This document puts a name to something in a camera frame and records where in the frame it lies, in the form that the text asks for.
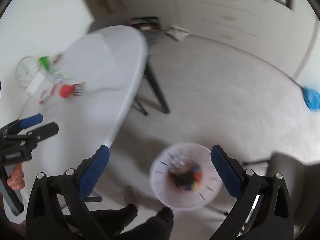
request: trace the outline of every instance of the gray shoe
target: gray shoe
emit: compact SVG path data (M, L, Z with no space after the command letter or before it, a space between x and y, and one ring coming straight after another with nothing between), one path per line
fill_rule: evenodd
M136 192L136 190L131 187L128 186L125 191L124 191L124 201L127 205L135 205L137 207L137 209L139 209L140 206L140 202L138 200L138 194Z

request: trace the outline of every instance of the cabinet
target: cabinet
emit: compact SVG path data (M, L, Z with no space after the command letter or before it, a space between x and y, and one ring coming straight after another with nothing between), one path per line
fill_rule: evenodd
M263 19L255 55L277 66L278 57L285 50L287 28L292 11L272 0L263 0Z
M253 54L295 77L316 24L307 0L292 10L274 0L124 0L130 17L159 16L190 34Z

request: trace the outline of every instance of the green object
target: green object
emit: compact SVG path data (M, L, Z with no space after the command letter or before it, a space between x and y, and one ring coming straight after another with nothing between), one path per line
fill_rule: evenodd
M49 62L49 57L48 56L44 56L44 57L40 57L38 58L40 65L47 71L50 71L50 62Z

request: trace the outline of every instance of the black pants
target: black pants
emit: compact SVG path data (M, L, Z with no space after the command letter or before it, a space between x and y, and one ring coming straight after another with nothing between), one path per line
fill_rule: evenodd
M114 240L169 240L173 227L173 213L170 208L163 208L155 217L144 224L119 234L138 214L135 205L128 205L120 210L92 211L103 230ZM70 215L65 216L67 223L76 227Z

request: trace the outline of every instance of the mop head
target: mop head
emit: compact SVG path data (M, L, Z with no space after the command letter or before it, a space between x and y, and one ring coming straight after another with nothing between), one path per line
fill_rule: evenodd
M304 102L311 111L320 110L320 94L318 91L304 87L302 88Z

